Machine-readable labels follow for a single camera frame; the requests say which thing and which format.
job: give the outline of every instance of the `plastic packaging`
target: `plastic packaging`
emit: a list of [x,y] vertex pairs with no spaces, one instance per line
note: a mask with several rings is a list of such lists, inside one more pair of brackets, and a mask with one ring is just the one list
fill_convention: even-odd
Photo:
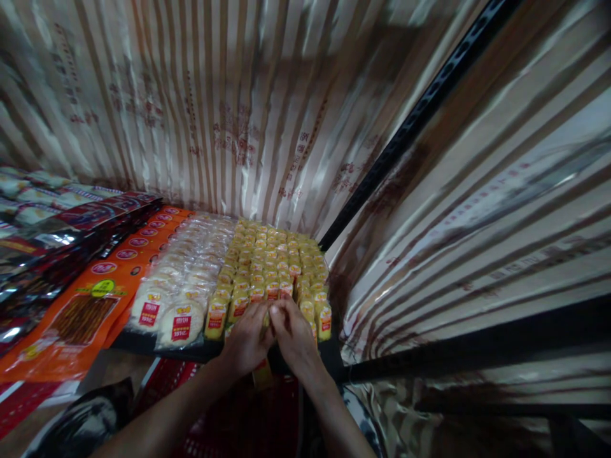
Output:
[[0,191],[5,197],[15,198],[20,191],[29,185],[30,183],[27,180],[18,175],[0,172]]
[[37,170],[36,172],[29,173],[25,178],[34,184],[47,186],[49,188],[61,188],[62,186],[70,184],[68,178],[45,172],[44,170]]
[[195,300],[181,300],[169,307],[161,318],[155,350],[184,349],[201,345],[204,309]]

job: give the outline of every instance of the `red label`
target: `red label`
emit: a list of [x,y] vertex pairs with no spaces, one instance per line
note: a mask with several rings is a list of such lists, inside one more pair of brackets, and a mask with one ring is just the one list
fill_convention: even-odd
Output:
[[172,326],[172,340],[186,340],[191,329],[191,317],[176,317]]
[[91,268],[91,271],[94,274],[108,274],[109,272],[114,272],[116,270],[116,264],[114,263],[100,263],[96,264]]
[[148,245],[148,240],[142,239],[140,237],[136,237],[135,239],[131,239],[129,241],[129,244],[131,246],[144,246],[144,245]]
[[138,255],[138,252],[135,250],[119,250],[116,252],[116,257],[121,260],[134,259]]
[[157,319],[157,313],[159,312],[159,306],[150,302],[145,302],[140,314],[140,320],[138,323],[144,326],[153,326]]

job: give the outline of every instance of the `shelf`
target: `shelf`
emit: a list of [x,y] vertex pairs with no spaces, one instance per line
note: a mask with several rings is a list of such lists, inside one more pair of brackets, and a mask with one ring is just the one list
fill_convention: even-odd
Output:
[[[129,353],[136,353],[150,356],[160,356],[168,359],[182,359],[184,361],[193,361],[196,363],[207,363],[212,358],[221,354],[223,342],[214,342],[205,340],[201,347],[194,347],[185,350],[175,351],[155,351],[155,336],[143,335],[123,330],[113,342],[111,348],[123,350]],[[344,376],[344,363],[339,352],[339,341],[337,336],[333,334],[331,339],[318,344],[320,357],[325,364],[325,367],[335,381],[340,381]],[[268,355],[269,364],[274,373],[290,375],[291,371],[286,365],[280,348],[274,345]]]

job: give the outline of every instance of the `wrapped snack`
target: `wrapped snack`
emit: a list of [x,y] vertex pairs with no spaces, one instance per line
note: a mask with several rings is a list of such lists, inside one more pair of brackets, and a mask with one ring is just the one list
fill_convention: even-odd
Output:
[[265,276],[263,275],[263,272],[253,272],[250,275],[250,280],[253,284],[255,283],[264,283],[265,282]]
[[218,281],[225,284],[231,284],[234,278],[234,269],[231,266],[224,265],[218,274]]
[[318,341],[324,342],[331,338],[331,307],[324,304],[316,310],[316,328]]
[[303,313],[305,319],[307,319],[310,323],[314,322],[314,315],[316,310],[314,308],[314,303],[309,299],[302,299],[299,303],[299,310]]
[[23,204],[0,197],[0,212],[15,215]]
[[265,283],[254,283],[250,289],[250,303],[262,301],[265,298]]
[[293,282],[292,281],[287,281],[287,280],[282,280],[279,283],[280,285],[280,293],[281,295],[289,295],[289,296],[293,296]]
[[56,207],[61,209],[57,201],[60,195],[53,191],[48,191],[40,188],[24,188],[16,197],[17,202],[23,202],[25,204],[43,204],[50,207]]
[[235,323],[246,311],[246,307],[250,303],[250,297],[248,291],[237,290],[232,299],[229,307],[229,317],[227,321],[229,323]]
[[36,172],[29,173],[26,178],[34,184],[40,186],[48,186],[49,188],[61,188],[67,184],[70,184],[70,180],[59,175],[45,172],[44,170],[37,170]]
[[265,282],[265,300],[277,300],[280,283],[276,279],[267,279]]
[[11,167],[10,165],[0,165],[0,173],[14,175],[19,178],[24,178],[27,175],[25,170]]
[[24,204],[19,207],[15,221],[24,226],[35,225],[38,221],[60,214],[61,210],[43,204]]
[[9,173],[0,173],[0,191],[8,198],[15,198],[17,194],[29,186],[29,182],[21,177]]
[[132,330],[154,333],[172,293],[156,286],[143,286],[134,299],[128,326]]
[[208,307],[204,337],[210,340],[221,340],[227,318],[227,302],[224,298],[213,296]]
[[184,348],[194,343],[204,327],[204,311],[194,300],[182,300],[161,318],[155,350]]
[[234,286],[232,284],[219,282],[216,284],[216,292],[214,293],[214,295],[223,298],[226,301],[229,301],[233,290]]

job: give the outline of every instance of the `orange snack package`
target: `orange snack package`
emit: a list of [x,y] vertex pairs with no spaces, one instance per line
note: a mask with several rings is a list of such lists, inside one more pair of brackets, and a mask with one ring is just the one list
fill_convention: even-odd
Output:
[[81,380],[132,301],[146,262],[95,260],[0,360],[0,382]]

